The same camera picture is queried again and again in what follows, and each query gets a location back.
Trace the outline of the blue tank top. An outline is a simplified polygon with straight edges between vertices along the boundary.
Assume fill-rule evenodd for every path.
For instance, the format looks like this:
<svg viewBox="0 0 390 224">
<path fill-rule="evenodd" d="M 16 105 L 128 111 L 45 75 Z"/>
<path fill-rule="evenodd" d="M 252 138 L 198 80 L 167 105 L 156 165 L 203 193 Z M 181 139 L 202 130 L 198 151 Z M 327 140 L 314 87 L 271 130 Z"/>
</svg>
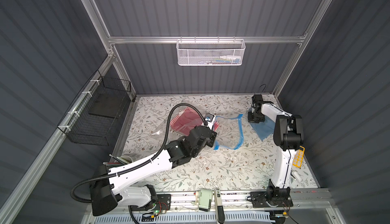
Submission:
<svg viewBox="0 0 390 224">
<path fill-rule="evenodd" d="M 265 116 L 264 122 L 254 123 L 249 121 L 249 124 L 262 141 L 274 133 L 275 122 L 268 116 Z"/>
</svg>

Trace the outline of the clear vacuum bag blue zipper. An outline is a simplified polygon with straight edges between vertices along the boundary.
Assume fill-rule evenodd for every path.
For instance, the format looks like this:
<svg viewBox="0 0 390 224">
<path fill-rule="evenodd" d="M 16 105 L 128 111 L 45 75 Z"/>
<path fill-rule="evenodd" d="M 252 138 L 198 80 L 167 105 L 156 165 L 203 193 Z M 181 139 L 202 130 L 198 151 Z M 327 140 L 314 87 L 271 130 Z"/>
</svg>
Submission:
<svg viewBox="0 0 390 224">
<path fill-rule="evenodd" d="M 173 141 L 178 139 L 181 136 L 178 136 L 174 133 L 170 133 L 169 129 L 166 130 L 167 122 L 171 121 L 176 115 L 179 114 L 182 110 L 184 110 L 188 106 L 180 106 L 174 110 L 172 113 L 171 119 L 165 119 L 163 123 L 161 123 L 152 133 L 152 137 L 163 141 L 165 137 L 165 133 L 168 132 L 167 141 Z M 206 112 L 202 111 L 202 115 L 205 117 Z M 221 148 L 227 148 L 231 150 L 238 149 L 244 141 L 243 128 L 242 128 L 242 119 L 243 114 L 214 114 L 216 115 L 216 119 L 218 121 L 218 128 L 215 130 L 217 133 L 216 140 L 214 146 L 210 149 L 218 150 Z"/>
</svg>

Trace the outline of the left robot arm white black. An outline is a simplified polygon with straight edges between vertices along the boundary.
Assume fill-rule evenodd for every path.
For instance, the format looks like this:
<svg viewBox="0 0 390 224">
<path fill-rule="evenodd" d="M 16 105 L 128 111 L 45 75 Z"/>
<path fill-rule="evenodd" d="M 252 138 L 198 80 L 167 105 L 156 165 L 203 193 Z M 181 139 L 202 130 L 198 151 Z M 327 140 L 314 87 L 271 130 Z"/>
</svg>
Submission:
<svg viewBox="0 0 390 224">
<path fill-rule="evenodd" d="M 89 184 L 93 216 L 105 215 L 119 205 L 151 209 L 157 194 L 151 184 L 133 185 L 153 174 L 189 163 L 205 146 L 213 147 L 217 133 L 206 126 L 196 126 L 188 136 L 169 142 L 160 154 L 153 154 L 131 164 L 107 168 L 100 166 Z"/>
</svg>

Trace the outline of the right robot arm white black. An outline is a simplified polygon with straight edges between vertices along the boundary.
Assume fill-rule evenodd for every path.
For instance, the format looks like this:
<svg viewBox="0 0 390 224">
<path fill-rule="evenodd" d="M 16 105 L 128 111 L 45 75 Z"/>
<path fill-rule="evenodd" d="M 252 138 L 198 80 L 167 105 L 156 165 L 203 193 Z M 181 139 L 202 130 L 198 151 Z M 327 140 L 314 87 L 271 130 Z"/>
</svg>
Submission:
<svg viewBox="0 0 390 224">
<path fill-rule="evenodd" d="M 304 142 L 304 130 L 301 116 L 288 113 L 272 102 L 265 101 L 262 95 L 253 95 L 248 121 L 258 124 L 265 122 L 266 118 L 274 122 L 273 141 L 277 146 L 274 173 L 265 194 L 266 201 L 272 203 L 289 198 L 291 170 L 294 158 Z"/>
</svg>

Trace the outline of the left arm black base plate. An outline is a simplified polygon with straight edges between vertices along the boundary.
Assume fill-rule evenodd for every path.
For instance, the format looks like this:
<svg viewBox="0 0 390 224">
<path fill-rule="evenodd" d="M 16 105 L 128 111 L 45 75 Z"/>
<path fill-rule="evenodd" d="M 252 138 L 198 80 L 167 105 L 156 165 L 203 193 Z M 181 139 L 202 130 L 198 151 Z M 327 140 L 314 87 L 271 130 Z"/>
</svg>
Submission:
<svg viewBox="0 0 390 224">
<path fill-rule="evenodd" d="M 168 211 L 171 208 L 171 194 L 157 194 L 157 200 L 152 200 L 144 207 L 132 206 L 132 211 Z"/>
</svg>

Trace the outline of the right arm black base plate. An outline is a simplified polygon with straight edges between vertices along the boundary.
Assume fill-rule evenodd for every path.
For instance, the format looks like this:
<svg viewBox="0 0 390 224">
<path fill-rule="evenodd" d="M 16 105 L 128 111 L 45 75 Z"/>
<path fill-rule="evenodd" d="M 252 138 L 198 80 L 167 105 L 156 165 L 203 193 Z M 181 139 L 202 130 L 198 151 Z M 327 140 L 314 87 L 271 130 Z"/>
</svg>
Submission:
<svg viewBox="0 0 390 224">
<path fill-rule="evenodd" d="M 274 192 L 250 192 L 246 198 L 254 208 L 293 207 L 290 189 L 277 189 Z"/>
</svg>

